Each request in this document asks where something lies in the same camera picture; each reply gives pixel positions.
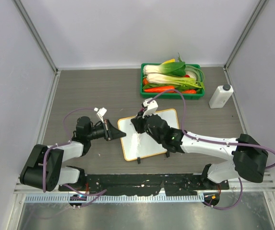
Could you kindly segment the small orange-framed whiteboard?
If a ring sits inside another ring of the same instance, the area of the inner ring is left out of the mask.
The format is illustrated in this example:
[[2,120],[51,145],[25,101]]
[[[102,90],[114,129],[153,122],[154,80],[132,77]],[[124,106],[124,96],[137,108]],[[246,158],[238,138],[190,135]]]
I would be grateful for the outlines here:
[[[166,120],[170,127],[179,128],[178,116],[175,109],[161,110],[154,114]],[[131,122],[133,118],[135,117],[131,116],[118,120],[118,129],[126,133],[126,136],[120,139],[124,159],[126,161],[137,161],[138,158],[142,159],[166,153],[167,150],[146,132],[142,134],[136,132]]]

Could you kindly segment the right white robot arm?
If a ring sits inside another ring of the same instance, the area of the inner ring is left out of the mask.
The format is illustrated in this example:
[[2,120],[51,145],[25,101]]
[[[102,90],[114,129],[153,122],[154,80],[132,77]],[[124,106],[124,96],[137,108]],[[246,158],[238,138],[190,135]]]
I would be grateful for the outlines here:
[[159,115],[137,115],[131,119],[137,133],[146,133],[172,153],[198,153],[224,159],[208,164],[201,175],[201,185],[212,189],[217,184],[241,177],[252,183],[263,182],[268,152],[249,135],[239,138],[212,138],[170,127]]

